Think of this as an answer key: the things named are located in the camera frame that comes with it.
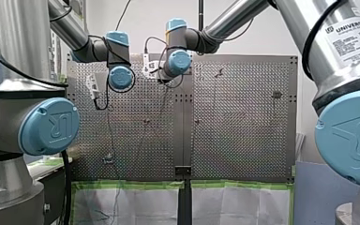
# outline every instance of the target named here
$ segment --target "universal robots logo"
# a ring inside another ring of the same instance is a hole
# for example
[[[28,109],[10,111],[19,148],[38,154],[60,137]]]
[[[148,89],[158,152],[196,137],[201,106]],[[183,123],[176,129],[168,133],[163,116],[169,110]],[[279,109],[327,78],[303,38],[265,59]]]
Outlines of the universal robots logo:
[[[333,26],[329,26],[328,28],[326,28],[326,33],[330,34],[332,32],[335,31],[335,28]]]
[[[55,142],[72,136],[72,120],[69,112],[53,114],[49,121],[52,124],[51,136]]]

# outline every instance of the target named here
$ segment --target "white wall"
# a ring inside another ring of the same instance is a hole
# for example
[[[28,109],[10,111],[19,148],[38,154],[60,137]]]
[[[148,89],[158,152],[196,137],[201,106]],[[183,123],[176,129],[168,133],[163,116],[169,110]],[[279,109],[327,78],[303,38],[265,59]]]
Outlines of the white wall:
[[[128,0],[87,1],[87,24],[91,34],[104,35],[115,29],[119,16]],[[209,24],[234,0],[205,0],[205,24]],[[360,0],[355,1],[360,7]],[[142,53],[144,41],[150,36],[164,38],[166,21],[184,18],[191,27],[198,27],[198,1],[196,0],[132,0],[120,30],[130,36],[132,53]],[[150,52],[160,53],[162,46],[151,42]],[[250,30],[237,39],[222,45],[218,53],[228,54],[299,54],[291,35],[279,13],[272,8],[258,16]],[[297,131],[307,135],[302,149],[305,161],[323,163],[314,142],[317,115],[311,103],[316,87],[299,69]]]

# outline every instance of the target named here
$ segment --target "wire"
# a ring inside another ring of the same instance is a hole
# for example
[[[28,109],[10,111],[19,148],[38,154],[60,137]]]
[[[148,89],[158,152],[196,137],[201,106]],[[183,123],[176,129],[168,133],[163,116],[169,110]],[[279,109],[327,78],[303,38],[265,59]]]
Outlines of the wire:
[[[236,36],[236,37],[229,38],[229,39],[220,39],[220,38],[217,38],[217,37],[212,37],[212,36],[208,35],[206,32],[205,32],[205,34],[206,34],[209,38],[211,38],[211,39],[213,39],[213,40],[215,40],[215,41],[220,41],[220,42],[232,41],[232,40],[238,39],[238,38],[240,38],[241,36],[243,36],[243,35],[247,32],[247,30],[250,28],[250,26],[253,24],[253,21],[254,21],[254,18],[252,18],[252,19],[250,20],[249,24],[247,25],[247,28],[245,28],[245,30],[244,30],[241,34],[239,34],[239,35]]]
[[[155,39],[159,42],[162,42],[163,44],[165,44],[165,46],[167,46],[166,41],[164,41],[163,39],[158,38],[158,37],[149,37],[144,43],[144,53],[148,53],[148,41],[150,41],[151,39]]]
[[[267,0],[268,4],[270,4],[271,7],[278,10],[277,4],[274,2],[274,0]]]
[[[64,225],[69,224],[69,218],[71,215],[71,169],[69,168],[69,160],[67,150],[61,153],[64,163],[64,171],[66,174],[66,213],[64,215]]]
[[[168,87],[168,88],[174,89],[174,88],[179,87],[179,86],[183,83],[184,74],[181,75],[181,80],[180,80],[180,82],[179,82],[176,86],[170,86],[170,85],[166,84],[164,81],[162,81],[162,77],[160,76],[160,71],[162,70],[162,68],[160,67],[160,62],[162,61],[163,54],[165,53],[166,50],[168,50],[168,47],[166,47],[165,49],[163,49],[162,54],[161,54],[160,57],[159,57],[159,61],[158,61],[158,63],[157,63],[157,65],[159,66],[159,70],[157,71],[157,75],[159,76],[159,80],[160,80],[161,83],[163,83],[163,84],[164,84],[166,87]]]
[[[50,86],[55,86],[55,87],[68,87],[68,84],[66,83],[56,83],[56,82],[45,82],[45,81],[42,81],[42,80],[39,80],[37,78],[34,78],[34,77],[31,77],[21,71],[19,71],[17,68],[15,68],[14,66],[12,66],[8,61],[6,61],[2,55],[0,55],[0,64],[2,64],[3,66],[5,66],[5,68],[8,68],[10,69],[11,71],[19,74],[20,76],[28,79],[28,80],[31,80],[31,81],[34,81],[34,82],[38,82],[38,83],[44,83],[44,84],[47,84],[47,85],[50,85]]]
[[[113,152],[113,169],[114,169],[117,181],[119,182],[119,184],[121,184],[121,176],[120,176],[119,171],[118,171],[118,167],[117,167],[118,163],[116,161],[117,160],[116,151],[114,149],[113,128],[111,126],[110,111],[106,111],[106,116],[107,116],[108,130],[110,132],[110,138],[111,138],[111,149],[112,149],[112,152]],[[121,193],[121,186],[118,187],[118,191],[115,194],[115,202],[113,204],[113,216],[112,216],[112,223],[111,223],[112,225],[115,222],[115,208],[118,208],[118,211],[119,211],[118,198],[119,198],[120,193]]]
[[[59,21],[59,20],[65,18],[72,11],[72,6],[64,6],[64,8],[68,8],[68,10],[63,15],[60,15],[60,16],[58,16],[56,18],[51,19],[50,20],[51,23]]]
[[[121,21],[122,21],[122,19],[124,18],[125,13],[126,13],[127,10],[128,10],[128,6],[129,6],[130,2],[131,2],[131,0],[128,0],[128,1],[127,1],[127,5],[125,6],[124,12],[122,12],[121,18],[119,19],[118,24],[116,25],[116,29],[115,29],[116,31],[118,30],[119,25],[121,24]]]
[[[335,11],[337,8],[341,7],[343,4],[347,3],[348,0],[337,0],[334,4],[332,4],[329,8],[326,9],[326,11],[322,14],[320,19],[315,23],[315,25],[312,27],[311,31],[309,32],[307,36],[307,40],[304,46],[304,50],[302,53],[302,63],[303,63],[303,70],[306,73],[306,75],[313,81],[311,71],[309,70],[309,53],[311,51],[312,43],[315,40],[315,37],[317,36],[318,32],[320,31],[321,27],[323,26],[323,23],[327,19],[327,17]]]
[[[108,80],[109,80],[109,76],[107,76],[107,81],[106,81],[106,91],[105,91],[105,98],[106,98],[106,104],[105,104],[105,106],[103,107],[103,108],[100,108],[99,106],[98,106],[98,101],[97,101],[97,99],[95,98],[95,99],[93,99],[93,102],[95,103],[95,108],[96,108],[96,110],[97,111],[105,111],[105,110],[107,110],[108,109],[108,105],[110,104],[110,97],[109,97],[109,94],[108,94],[108,87],[109,87],[109,82],[108,82]]]
[[[193,28],[189,28],[189,29],[192,30],[193,32],[195,32],[197,34],[197,36],[198,36],[197,49],[200,46],[200,43],[202,43],[202,45],[203,45],[203,52],[197,52],[197,54],[199,56],[205,55],[205,53],[206,53],[206,43],[204,42],[204,39],[203,39],[203,37],[201,35],[201,31],[195,30]]]

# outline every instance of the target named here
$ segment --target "pegboard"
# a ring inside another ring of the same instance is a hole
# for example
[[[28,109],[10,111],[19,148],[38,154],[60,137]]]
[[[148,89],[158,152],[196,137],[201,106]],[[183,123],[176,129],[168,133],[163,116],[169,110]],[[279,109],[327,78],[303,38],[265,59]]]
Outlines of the pegboard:
[[[85,86],[86,76],[108,72],[105,63],[68,64],[68,98],[81,114],[76,180],[174,180],[176,166],[190,166],[192,179],[292,177],[296,57],[197,56],[176,89],[145,79],[141,55],[131,61],[136,84],[110,92],[106,112]]]
[[[143,60],[132,57],[137,81],[125,94],[110,92],[108,111],[96,111],[86,76],[108,73],[105,63],[69,63],[68,98],[81,115],[73,168],[76,180],[173,180],[173,90],[141,75]],[[97,101],[100,107],[105,97]]]
[[[193,64],[193,179],[288,181],[297,58],[210,55]]]

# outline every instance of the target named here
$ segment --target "universal robots arm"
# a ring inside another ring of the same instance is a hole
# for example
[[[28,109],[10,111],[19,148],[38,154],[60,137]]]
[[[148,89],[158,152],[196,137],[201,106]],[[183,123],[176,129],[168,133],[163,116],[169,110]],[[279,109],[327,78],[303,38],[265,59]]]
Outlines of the universal robots arm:
[[[318,87],[312,103],[320,116],[318,149],[337,173],[360,185],[360,11],[353,0],[238,0],[201,32],[172,19],[164,79],[188,70],[187,50],[215,53],[270,4],[281,13],[303,56],[303,69]]]
[[[50,27],[78,61],[107,61],[112,89],[131,85],[128,35],[115,31],[92,41],[68,14],[57,0],[0,0],[0,63],[6,67],[0,84],[0,224],[44,223],[43,185],[33,181],[23,154],[63,152],[78,133],[78,110],[52,72]]]

